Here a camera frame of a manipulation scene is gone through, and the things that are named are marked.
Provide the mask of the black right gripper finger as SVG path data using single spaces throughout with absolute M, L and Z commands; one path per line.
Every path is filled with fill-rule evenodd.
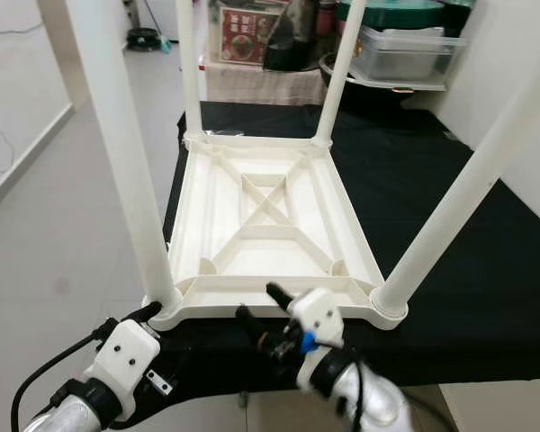
M 281 356 L 279 348 L 283 343 L 281 329 L 267 328 L 261 319 L 252 313 L 246 304 L 239 304 L 236 308 L 236 321 L 253 342 L 254 349 L 262 356 Z
M 282 309 L 287 316 L 295 317 L 296 314 L 292 309 L 292 304 L 296 300 L 293 295 L 286 291 L 285 288 L 279 283 L 267 283 L 265 285 L 265 291 L 270 299 L 274 301 L 274 304 L 278 305 L 279 309 Z

